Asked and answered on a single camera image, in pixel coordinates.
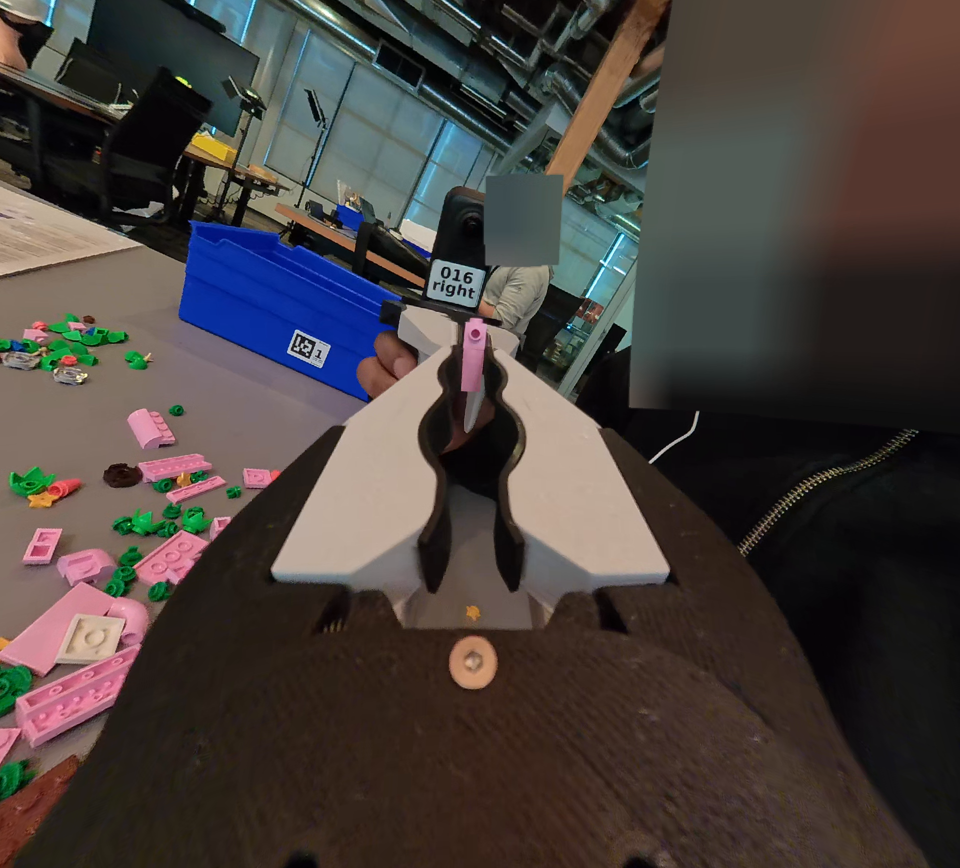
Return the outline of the pile of pink toy bricks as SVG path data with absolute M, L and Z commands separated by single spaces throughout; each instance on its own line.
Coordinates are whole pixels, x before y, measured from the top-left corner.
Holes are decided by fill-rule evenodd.
M 97 727 L 163 604 L 289 462 L 173 359 L 2 369 L 2 763 Z

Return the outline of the large black screen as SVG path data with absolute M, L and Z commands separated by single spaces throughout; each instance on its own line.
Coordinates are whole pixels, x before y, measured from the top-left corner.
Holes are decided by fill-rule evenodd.
M 164 67 L 211 102 L 209 125 L 235 134 L 241 105 L 222 83 L 232 77 L 250 87 L 259 64 L 253 52 L 166 0 L 95 0 L 86 39 L 125 88 L 142 94 Z

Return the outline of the white printed paper sheet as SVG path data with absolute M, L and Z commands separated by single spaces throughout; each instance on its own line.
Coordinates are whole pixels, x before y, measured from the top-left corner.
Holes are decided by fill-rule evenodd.
M 1 278 L 139 247 L 123 233 L 1 185 Z

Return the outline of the wooden beam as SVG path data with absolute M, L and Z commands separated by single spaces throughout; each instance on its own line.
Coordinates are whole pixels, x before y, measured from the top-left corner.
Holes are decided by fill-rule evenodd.
M 630 72 L 657 27 L 669 0 L 633 0 L 620 22 L 598 69 L 562 134 L 545 173 L 562 177 L 562 191 L 572 184 L 594 143 L 609 110 L 614 106 Z

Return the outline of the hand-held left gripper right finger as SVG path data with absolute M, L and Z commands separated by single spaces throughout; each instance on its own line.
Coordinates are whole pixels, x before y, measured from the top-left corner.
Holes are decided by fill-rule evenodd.
M 542 621 L 570 593 L 665 584 L 669 564 L 598 425 L 504 350 L 492 359 L 499 400 L 522 430 L 506 475 L 523 542 L 518 587 Z

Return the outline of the black office chair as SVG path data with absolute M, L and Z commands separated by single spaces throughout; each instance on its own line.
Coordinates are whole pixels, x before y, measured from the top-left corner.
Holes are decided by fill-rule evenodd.
M 354 238 L 352 272 L 367 279 L 392 275 L 404 281 L 407 266 L 396 241 L 378 223 L 362 220 Z
M 550 283 L 523 335 L 518 362 L 558 388 L 587 346 L 604 311 L 601 303 Z
M 100 154 L 83 158 L 45 149 L 42 171 L 53 199 L 111 227 L 141 225 L 130 214 L 161 204 L 160 224 L 176 219 L 174 176 L 212 101 L 159 68 L 145 91 L 105 133 Z

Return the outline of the black light panel stand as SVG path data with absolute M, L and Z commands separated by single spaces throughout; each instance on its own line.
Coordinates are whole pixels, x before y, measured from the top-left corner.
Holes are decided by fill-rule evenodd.
M 309 107 L 311 116 L 317 128 L 317 138 L 316 138 L 312 153 L 309 157 L 308 164 L 304 172 L 305 174 L 303 175 L 304 177 L 301 179 L 302 185 L 300 188 L 299 196 L 296 201 L 297 207 L 301 207 L 303 205 L 302 203 L 305 201 L 306 191 L 314 175 L 314 172 L 317 166 L 318 154 L 322 149 L 322 146 L 326 137 L 325 135 L 327 134 L 326 132 L 329 127 L 327 115 L 325 114 L 323 107 L 319 103 L 319 98 L 316 90 L 313 88 L 304 88 L 304 91 L 307 97 L 308 107 Z
M 242 119 L 240 121 L 240 140 L 235 149 L 235 154 L 232 163 L 230 164 L 231 166 L 229 167 L 222 183 L 222 190 L 220 191 L 220 195 L 218 196 L 214 209 L 216 215 L 221 215 L 224 212 L 224 208 L 227 203 L 227 195 L 229 193 L 231 184 L 234 181 L 237 167 L 241 162 L 242 152 L 244 150 L 247 135 L 251 126 L 250 124 L 255 119 L 263 118 L 263 115 L 266 111 L 266 104 L 258 92 L 249 86 L 239 84 L 233 76 L 229 76 L 226 80 L 224 80 L 222 82 L 222 87 L 229 99 L 239 101 L 241 107 L 241 118 L 246 119 Z

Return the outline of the wooden desk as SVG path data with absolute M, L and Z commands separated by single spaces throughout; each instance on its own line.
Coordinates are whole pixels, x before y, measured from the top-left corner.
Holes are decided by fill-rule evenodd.
M 356 231 L 352 232 L 342 227 L 339 222 L 334 223 L 325 218 L 313 217 L 305 209 L 283 202 L 275 204 L 275 211 L 278 214 L 277 218 L 287 223 L 283 235 L 286 236 L 289 244 L 307 248 L 323 256 L 330 255 L 339 259 L 352 271 L 351 258 Z M 405 280 L 402 281 L 392 275 L 369 280 L 422 289 L 426 285 L 428 262 L 402 240 L 396 239 L 396 244 L 403 253 L 403 264 L 407 266 L 407 271 L 403 273 Z

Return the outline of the scattered green toy pieces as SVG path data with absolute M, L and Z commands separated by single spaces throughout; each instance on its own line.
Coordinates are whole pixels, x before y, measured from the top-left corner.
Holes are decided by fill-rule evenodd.
M 110 521 L 109 530 L 123 540 L 146 540 L 124 545 L 120 552 L 82 545 L 66 524 L 37 523 L 24 542 L 20 561 L 24 569 L 53 568 L 63 584 L 55 601 L 18 633 L 2 639 L 2 798 L 24 788 L 35 773 L 27 759 L 11 761 L 18 742 L 37 749 L 97 718 L 114 706 L 151 625 L 151 606 L 169 598 L 194 566 L 204 547 L 223 530 L 229 517 L 215 517 L 198 503 L 202 497 L 225 490 L 233 500 L 243 490 L 217 475 L 201 454 L 171 454 L 148 458 L 174 447 L 169 421 L 185 414 L 182 405 L 166 410 L 139 406 L 125 419 L 130 439 L 140 454 L 140 484 L 114 489 L 102 473 L 78 478 L 82 486 L 46 509 L 31 509 L 28 496 L 47 491 L 65 472 L 42 466 L 2 475 L 2 490 L 32 511 L 49 512 L 77 492 L 91 491 L 96 478 L 103 490 L 135 492 L 140 499 L 162 499 L 146 509 L 137 506 Z M 126 620 L 115 654 L 86 665 L 55 665 L 55 657 L 69 623 L 77 614 Z

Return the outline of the person's right hand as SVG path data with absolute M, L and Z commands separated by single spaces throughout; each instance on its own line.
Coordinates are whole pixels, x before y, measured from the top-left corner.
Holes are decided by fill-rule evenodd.
M 360 361 L 356 378 L 369 401 L 381 396 L 418 365 L 418 354 L 390 330 L 377 335 L 373 354 Z

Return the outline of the pink toy piece with grey tip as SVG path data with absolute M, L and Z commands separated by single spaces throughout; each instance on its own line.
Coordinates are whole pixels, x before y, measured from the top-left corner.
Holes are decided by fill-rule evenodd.
M 486 395 L 484 366 L 488 340 L 487 325 L 480 317 L 463 326 L 461 392 L 463 394 L 463 430 L 474 430 Z

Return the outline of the white square toy tile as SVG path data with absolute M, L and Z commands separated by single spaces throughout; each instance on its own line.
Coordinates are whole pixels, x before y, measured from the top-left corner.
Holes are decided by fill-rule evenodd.
M 89 665 L 109 658 L 117 651 L 126 620 L 111 616 L 77 614 L 68 625 L 55 665 Z

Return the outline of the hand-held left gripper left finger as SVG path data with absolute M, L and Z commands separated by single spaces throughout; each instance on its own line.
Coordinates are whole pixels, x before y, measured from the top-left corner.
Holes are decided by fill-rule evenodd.
M 451 440 L 451 348 L 348 419 L 270 572 L 279 583 L 383 593 L 401 624 L 426 581 L 419 540 L 438 504 Z

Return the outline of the blue plastic bin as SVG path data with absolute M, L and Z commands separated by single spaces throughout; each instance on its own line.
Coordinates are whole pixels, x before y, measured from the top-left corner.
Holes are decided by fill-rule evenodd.
M 210 334 L 365 400 L 356 377 L 385 329 L 390 291 L 278 235 L 191 223 L 178 316 Z

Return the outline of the person's black jacket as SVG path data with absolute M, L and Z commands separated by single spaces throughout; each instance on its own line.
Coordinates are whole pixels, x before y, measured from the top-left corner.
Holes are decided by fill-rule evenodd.
M 576 405 L 738 547 L 870 780 L 958 866 L 958 434 L 630 408 L 630 359 L 597 362 Z

